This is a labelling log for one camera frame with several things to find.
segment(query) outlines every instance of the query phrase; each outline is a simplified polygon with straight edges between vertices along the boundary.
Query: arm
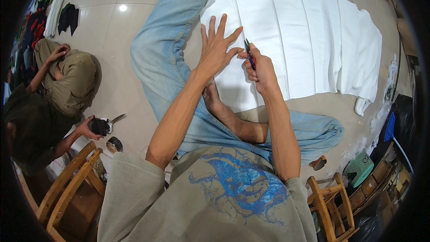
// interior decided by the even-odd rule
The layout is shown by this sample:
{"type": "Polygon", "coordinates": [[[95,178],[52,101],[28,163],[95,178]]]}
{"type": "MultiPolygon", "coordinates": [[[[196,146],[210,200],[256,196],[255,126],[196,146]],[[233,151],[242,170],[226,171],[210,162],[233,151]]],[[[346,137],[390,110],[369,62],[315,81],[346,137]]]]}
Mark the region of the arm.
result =
{"type": "Polygon", "coordinates": [[[57,48],[52,52],[52,54],[46,59],[46,61],[43,63],[42,67],[39,69],[39,71],[36,73],[34,78],[31,80],[29,86],[25,89],[27,94],[32,94],[37,91],[37,89],[40,86],[40,83],[42,80],[44,80],[46,73],[48,72],[49,68],[51,67],[51,64],[55,62],[59,57],[65,55],[68,51],[70,51],[70,46],[67,44],[62,44],[57,46],[57,48]]]}
{"type": "Polygon", "coordinates": [[[55,159],[59,158],[63,155],[76,141],[80,136],[84,135],[88,138],[92,138],[95,140],[99,140],[100,137],[103,137],[99,134],[94,134],[88,128],[88,122],[91,121],[94,116],[90,116],[87,118],[81,125],[79,125],[73,132],[70,133],[67,137],[63,138],[54,148],[55,159]]]}
{"type": "Polygon", "coordinates": [[[300,174],[301,156],[290,114],[279,88],[272,60],[261,55],[260,51],[251,44],[251,54],[256,60],[256,70],[251,68],[249,60],[244,62],[248,79],[255,81],[255,88],[262,95],[269,118],[272,139],[273,165],[277,176],[286,182],[300,174]]]}
{"type": "Polygon", "coordinates": [[[203,46],[200,62],[191,71],[187,83],[164,114],[152,136],[146,160],[162,170],[169,164],[184,140],[206,84],[230,62],[233,56],[241,51],[241,48],[232,48],[226,53],[228,45],[235,41],[243,30],[240,27],[224,39],[226,21],[227,15],[223,14],[215,34],[215,17],[213,16],[209,24],[209,36],[206,35],[206,28],[202,24],[203,46]]]}

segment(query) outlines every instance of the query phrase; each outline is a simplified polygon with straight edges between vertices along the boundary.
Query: olive shirt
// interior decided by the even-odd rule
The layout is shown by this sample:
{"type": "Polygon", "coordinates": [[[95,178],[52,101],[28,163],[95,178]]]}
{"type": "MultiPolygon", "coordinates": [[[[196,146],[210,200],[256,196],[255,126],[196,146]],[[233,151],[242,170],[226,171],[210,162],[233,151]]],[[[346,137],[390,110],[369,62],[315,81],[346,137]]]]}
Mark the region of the olive shirt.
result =
{"type": "Polygon", "coordinates": [[[282,183],[272,165],[244,149],[186,153],[164,190],[164,172],[117,152],[101,209],[98,242],[316,241],[307,190],[282,183]]]}
{"type": "Polygon", "coordinates": [[[68,117],[47,103],[42,95],[28,94],[24,84],[10,95],[3,108],[5,124],[16,126],[12,159],[27,175],[32,176],[54,160],[58,142],[79,118],[68,117]]]}

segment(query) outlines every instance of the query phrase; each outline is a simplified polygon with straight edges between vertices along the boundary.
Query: jeans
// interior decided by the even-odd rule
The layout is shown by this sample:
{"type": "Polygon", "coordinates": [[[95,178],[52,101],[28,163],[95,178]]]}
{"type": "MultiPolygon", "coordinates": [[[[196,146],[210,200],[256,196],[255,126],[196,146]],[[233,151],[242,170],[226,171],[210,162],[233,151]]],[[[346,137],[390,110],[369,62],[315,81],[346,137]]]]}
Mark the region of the jeans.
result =
{"type": "MultiPolygon", "coordinates": [[[[184,87],[190,69],[182,46],[207,0],[158,0],[130,46],[131,63],[158,121],[184,87]]],[[[333,117],[290,111],[302,165],[320,158],[341,141],[344,128],[333,117]]],[[[207,146],[246,149],[272,162],[270,132],[263,144],[243,142],[206,108],[200,98],[190,127],[178,149],[184,155],[207,146]]]]}

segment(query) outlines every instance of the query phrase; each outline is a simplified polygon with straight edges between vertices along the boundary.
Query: folded white fabric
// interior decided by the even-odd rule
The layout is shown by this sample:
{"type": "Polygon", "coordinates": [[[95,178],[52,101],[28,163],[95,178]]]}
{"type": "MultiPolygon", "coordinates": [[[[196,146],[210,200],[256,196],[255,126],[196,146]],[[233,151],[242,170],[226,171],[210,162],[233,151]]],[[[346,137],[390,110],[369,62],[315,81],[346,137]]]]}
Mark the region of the folded white fabric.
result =
{"type": "Polygon", "coordinates": [[[63,5],[64,0],[53,0],[51,4],[51,9],[48,14],[48,18],[46,19],[46,27],[43,35],[48,38],[50,36],[54,36],[58,19],[60,17],[61,6],[63,5]]]}
{"type": "MultiPolygon", "coordinates": [[[[285,100],[325,92],[376,97],[382,36],[367,11],[347,0],[208,0],[200,20],[228,15],[225,36],[245,37],[272,59],[285,100]]],[[[221,100],[234,112],[264,105],[255,83],[233,58],[215,76],[221,100]]]]}

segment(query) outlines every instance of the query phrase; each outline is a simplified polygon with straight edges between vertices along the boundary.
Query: large scissors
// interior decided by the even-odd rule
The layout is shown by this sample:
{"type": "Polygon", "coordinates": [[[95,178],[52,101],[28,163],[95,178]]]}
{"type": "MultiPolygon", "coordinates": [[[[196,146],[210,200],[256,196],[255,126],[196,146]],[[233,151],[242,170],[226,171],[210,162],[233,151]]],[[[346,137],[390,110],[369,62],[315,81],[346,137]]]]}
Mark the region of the large scissors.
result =
{"type": "Polygon", "coordinates": [[[253,70],[255,70],[255,63],[256,62],[255,62],[255,58],[250,53],[251,49],[249,47],[249,41],[247,38],[245,38],[245,48],[246,48],[246,53],[248,55],[249,62],[251,63],[251,67],[253,70]]]}

